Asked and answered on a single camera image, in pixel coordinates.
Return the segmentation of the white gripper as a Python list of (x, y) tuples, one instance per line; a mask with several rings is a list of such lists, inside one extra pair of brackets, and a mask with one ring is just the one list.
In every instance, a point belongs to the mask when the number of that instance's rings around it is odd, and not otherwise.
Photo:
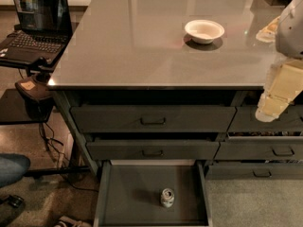
[(260, 96), (255, 117), (261, 122), (272, 122), (287, 109), (303, 91), (303, 61), (287, 59), (271, 65)]

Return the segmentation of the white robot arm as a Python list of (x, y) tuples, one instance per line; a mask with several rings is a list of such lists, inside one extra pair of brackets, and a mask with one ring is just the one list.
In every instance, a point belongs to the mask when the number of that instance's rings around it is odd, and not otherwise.
[(271, 65), (255, 112), (258, 121), (272, 122), (303, 91), (303, 0), (292, 0), (256, 39), (274, 43), (284, 56)]

